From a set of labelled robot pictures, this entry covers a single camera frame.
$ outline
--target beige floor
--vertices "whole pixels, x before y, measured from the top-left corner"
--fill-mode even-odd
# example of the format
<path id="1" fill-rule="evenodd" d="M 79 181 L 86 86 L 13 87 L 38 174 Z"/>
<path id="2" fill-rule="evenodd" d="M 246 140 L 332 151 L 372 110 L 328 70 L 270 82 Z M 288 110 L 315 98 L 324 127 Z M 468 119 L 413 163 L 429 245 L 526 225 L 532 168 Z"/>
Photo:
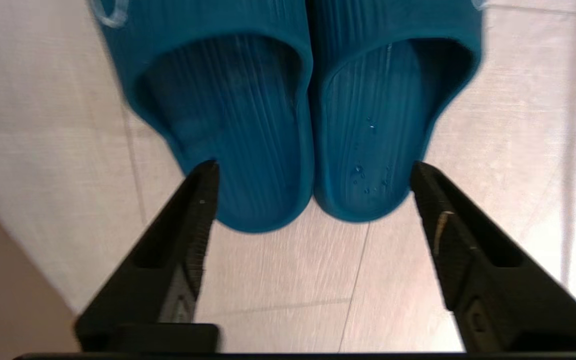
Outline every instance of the beige floor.
<path id="1" fill-rule="evenodd" d="M 576 0 L 489 3 L 484 65 L 426 161 L 576 296 Z M 0 0 L 0 221 L 71 308 L 180 180 L 122 105 L 85 2 Z M 314 202 L 269 234 L 216 224 L 208 250 L 198 320 L 226 351 L 462 349 L 410 198 L 363 225 Z"/>

